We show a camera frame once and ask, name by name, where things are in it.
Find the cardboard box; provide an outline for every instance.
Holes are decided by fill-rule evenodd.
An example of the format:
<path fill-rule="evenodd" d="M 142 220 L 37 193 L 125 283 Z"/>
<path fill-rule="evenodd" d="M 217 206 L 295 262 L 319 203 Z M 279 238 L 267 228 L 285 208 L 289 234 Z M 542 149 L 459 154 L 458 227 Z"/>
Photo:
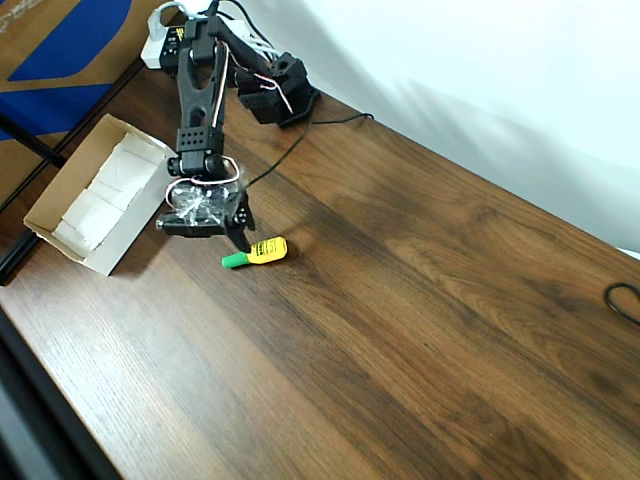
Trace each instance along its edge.
<path fill-rule="evenodd" d="M 163 0 L 0 0 L 0 111 L 55 146 L 138 57 Z M 0 204 L 40 163 L 0 130 Z"/>
<path fill-rule="evenodd" d="M 24 224 L 71 260 L 109 275 L 164 201 L 173 156 L 164 143 L 105 115 Z"/>

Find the cable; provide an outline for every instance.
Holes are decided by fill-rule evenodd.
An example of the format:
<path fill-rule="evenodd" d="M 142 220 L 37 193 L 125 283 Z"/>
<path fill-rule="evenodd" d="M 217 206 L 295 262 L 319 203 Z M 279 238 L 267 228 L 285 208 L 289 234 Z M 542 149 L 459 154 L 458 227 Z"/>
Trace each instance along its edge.
<path fill-rule="evenodd" d="M 220 12 L 218 11 L 218 15 L 220 15 L 223 18 L 226 18 L 227 20 L 235 20 L 235 18 L 233 18 L 231 15 L 229 15 L 228 13 L 224 13 L 224 12 Z"/>
<path fill-rule="evenodd" d="M 289 100 L 287 100 L 287 96 L 282 91 L 282 88 L 280 87 L 280 84 L 278 84 L 278 82 L 276 82 L 273 78 L 265 77 L 264 75 L 260 75 L 258 73 L 254 73 L 253 75 L 256 78 L 259 78 L 260 80 L 264 80 L 265 82 L 269 82 L 271 84 L 270 87 L 265 87 L 264 85 L 260 85 L 260 88 L 265 88 L 267 90 L 278 90 L 278 93 L 280 94 L 280 97 L 282 98 L 282 101 L 287 106 L 287 110 L 289 110 L 289 113 L 291 113 L 291 115 L 293 115 L 293 108 L 291 107 L 291 104 L 289 103 Z"/>
<path fill-rule="evenodd" d="M 353 115 L 349 118 L 344 118 L 342 120 L 317 120 L 311 123 L 313 123 L 314 125 L 336 125 L 339 123 L 347 123 L 347 122 L 350 122 L 351 120 L 355 120 L 356 118 L 360 118 L 360 117 L 367 117 L 367 118 L 370 118 L 371 120 L 375 120 L 375 117 L 370 113 L 358 113 L 356 115 Z"/>
<path fill-rule="evenodd" d="M 623 310 L 621 310 L 620 307 L 618 307 L 618 305 L 616 305 L 614 303 L 613 299 L 611 298 L 611 294 L 613 293 L 613 291 L 617 290 L 619 288 L 626 288 L 627 290 L 631 290 L 636 295 L 638 300 L 640 300 L 640 290 L 638 290 L 638 288 L 636 288 L 633 285 L 630 285 L 628 283 L 620 282 L 620 283 L 614 283 L 614 284 L 609 285 L 607 287 L 607 289 L 604 292 L 604 302 L 618 316 L 624 318 L 625 320 L 629 320 L 631 323 L 633 323 L 633 324 L 635 324 L 635 325 L 640 327 L 640 320 L 638 320 L 637 318 L 632 317 L 628 313 L 626 313 Z"/>
<path fill-rule="evenodd" d="M 171 182 L 169 185 L 167 185 L 167 188 L 164 191 L 164 201 L 167 202 L 167 205 L 169 205 L 174 210 L 176 209 L 176 207 L 173 205 L 173 203 L 171 203 L 171 199 L 170 199 L 171 190 L 173 190 L 173 188 L 179 183 L 188 182 L 190 180 L 191 180 L 190 178 L 179 178 Z"/>
<path fill-rule="evenodd" d="M 240 178 L 240 169 L 238 168 L 238 164 L 236 163 L 236 161 L 231 158 L 231 157 L 227 157 L 222 155 L 222 158 L 224 158 L 228 163 L 230 163 L 236 174 L 231 177 L 231 178 L 225 178 L 224 180 L 210 180 L 210 181 L 205 181 L 205 180 L 198 180 L 195 177 L 191 177 L 191 183 L 193 183 L 194 185 L 203 185 L 203 186 L 207 186 L 207 185 L 224 185 L 225 183 L 233 183 L 236 180 L 238 180 Z"/>
<path fill-rule="evenodd" d="M 242 15 L 244 15 L 244 18 L 247 20 L 247 23 L 253 29 L 253 31 L 256 32 L 256 34 L 261 39 L 263 39 L 265 42 L 267 42 L 269 44 L 270 47 L 273 48 L 273 44 L 269 41 L 269 39 L 267 37 L 265 37 L 262 34 L 262 32 L 260 30 L 258 30 L 258 27 L 256 27 L 256 25 L 251 20 L 251 17 L 249 16 L 249 13 L 247 12 L 247 10 L 242 6 L 242 4 L 238 0 L 225 0 L 225 1 L 233 3 L 236 7 L 238 7 L 238 9 L 242 12 Z"/>
<path fill-rule="evenodd" d="M 212 125 L 215 126 L 218 124 L 218 116 L 220 115 L 220 109 L 222 107 L 222 98 L 224 97 L 224 90 L 227 86 L 227 71 L 229 70 L 229 52 L 230 48 L 225 42 L 220 42 L 221 45 L 224 46 L 225 58 L 224 58 L 224 70 L 222 71 L 222 79 L 220 81 L 220 85 L 218 86 L 218 97 L 216 99 L 216 106 L 213 110 L 213 120 Z"/>
<path fill-rule="evenodd" d="M 233 183 L 233 182 L 237 181 L 240 178 L 240 168 L 238 168 L 238 164 L 231 157 L 227 157 L 225 155 L 222 155 L 222 158 L 224 158 L 228 163 L 230 163 L 233 166 L 233 168 L 234 168 L 234 170 L 236 172 L 233 177 L 225 178 L 224 180 L 211 180 L 211 181 L 198 180 L 196 177 L 178 178 L 177 180 L 174 180 L 169 185 L 167 185 L 167 188 L 164 191 L 164 200 L 165 200 L 165 202 L 167 202 L 167 205 L 169 205 L 174 210 L 176 209 L 176 207 L 173 205 L 173 203 L 171 203 L 171 191 L 179 183 L 188 181 L 188 182 L 191 182 L 193 185 L 210 186 L 210 185 L 224 185 L 224 184 L 227 184 L 227 183 Z"/>
<path fill-rule="evenodd" d="M 298 145 L 300 145 L 300 142 L 302 142 L 302 140 L 305 139 L 305 137 L 307 136 L 307 134 L 309 133 L 309 130 L 311 130 L 311 127 L 313 125 L 333 125 L 333 124 L 339 124 L 339 123 L 346 123 L 346 122 L 350 122 L 350 121 L 355 120 L 355 119 L 360 118 L 360 117 L 367 117 L 367 118 L 370 118 L 372 120 L 375 120 L 374 116 L 372 114 L 370 114 L 370 113 L 358 113 L 357 115 L 353 115 L 353 116 L 348 117 L 348 118 L 343 118 L 341 120 L 319 120 L 319 121 L 311 121 L 311 122 L 307 123 L 307 126 L 305 127 L 304 131 L 300 134 L 300 136 L 296 139 L 296 141 L 291 144 L 291 146 L 287 149 L 287 151 L 282 154 L 282 156 L 276 161 L 276 163 L 271 165 L 268 169 L 266 169 L 260 175 L 255 177 L 253 180 L 251 180 L 249 182 L 249 185 L 247 185 L 247 188 L 249 188 L 251 185 L 254 185 L 255 183 L 259 182 L 264 177 L 266 177 L 271 172 L 273 172 L 276 168 L 278 168 L 278 166 L 289 155 L 291 155 L 291 152 L 293 152 L 295 150 L 295 148 Z"/>
<path fill-rule="evenodd" d="M 291 155 L 291 152 L 293 152 L 293 150 L 295 150 L 295 148 L 300 144 L 300 142 L 302 142 L 302 140 L 304 140 L 304 137 L 306 137 L 307 133 L 309 133 L 309 130 L 311 130 L 311 126 L 312 125 L 313 125 L 313 122 L 307 123 L 307 126 L 305 127 L 305 129 L 302 132 L 302 134 L 298 137 L 298 139 L 295 142 L 293 142 L 293 144 L 291 144 L 291 146 L 287 149 L 287 151 L 282 154 L 282 156 L 278 159 L 278 161 L 276 163 L 274 163 L 273 165 L 271 165 L 269 168 L 267 168 L 264 172 L 262 172 L 256 178 L 251 180 L 249 182 L 249 185 L 247 185 L 247 188 L 249 188 L 251 185 L 259 182 L 264 177 L 266 177 L 271 172 L 273 172 L 276 168 L 278 168 L 278 165 L 280 165 L 284 161 L 285 158 L 287 158 L 289 155 Z"/>

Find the wooden table surface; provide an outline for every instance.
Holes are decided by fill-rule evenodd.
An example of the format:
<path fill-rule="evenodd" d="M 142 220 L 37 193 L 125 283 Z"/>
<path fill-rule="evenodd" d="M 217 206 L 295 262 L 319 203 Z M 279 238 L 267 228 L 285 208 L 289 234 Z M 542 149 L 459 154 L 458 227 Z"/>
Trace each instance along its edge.
<path fill-rule="evenodd" d="M 107 111 L 173 144 L 162 73 Z M 225 128 L 253 177 L 302 126 L 232 93 Z M 602 301 L 640 263 L 369 119 L 314 127 L 251 204 L 285 261 L 149 225 L 110 278 L 43 245 L 0 290 L 124 476 L 640 478 L 640 329 Z"/>

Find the yellow marker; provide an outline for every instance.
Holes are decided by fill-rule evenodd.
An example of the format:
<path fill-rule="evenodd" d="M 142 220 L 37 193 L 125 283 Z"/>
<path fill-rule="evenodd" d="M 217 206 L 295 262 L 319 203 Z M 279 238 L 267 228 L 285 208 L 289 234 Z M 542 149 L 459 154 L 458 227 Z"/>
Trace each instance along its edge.
<path fill-rule="evenodd" d="M 224 268 L 235 268 L 249 263 L 269 263 L 284 258 L 287 254 L 287 241 L 282 237 L 271 238 L 256 243 L 251 253 L 238 252 L 222 259 Z"/>

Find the robotic arm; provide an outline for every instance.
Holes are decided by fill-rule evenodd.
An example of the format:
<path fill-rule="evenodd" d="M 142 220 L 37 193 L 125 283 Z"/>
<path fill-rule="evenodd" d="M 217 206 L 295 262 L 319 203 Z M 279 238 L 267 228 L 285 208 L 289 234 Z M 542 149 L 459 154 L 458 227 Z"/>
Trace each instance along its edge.
<path fill-rule="evenodd" d="M 301 60 L 289 53 L 278 58 L 263 54 L 236 35 L 221 18 L 219 2 L 214 0 L 204 15 L 189 17 L 181 27 L 158 29 L 151 25 L 154 15 L 150 18 L 143 59 L 148 66 L 177 76 L 182 109 L 178 156 L 167 165 L 177 177 L 166 194 L 173 211 L 161 215 L 157 226 L 184 237 L 227 235 L 238 249 L 248 252 L 244 230 L 255 228 L 249 196 L 238 164 L 224 155 L 226 88 L 238 89 L 241 103 L 259 123 L 281 128 L 306 119 L 319 92 L 309 84 Z M 169 2 L 154 14 L 159 17 L 166 6 L 180 5 Z M 213 67 L 203 86 L 198 81 L 201 66 Z"/>

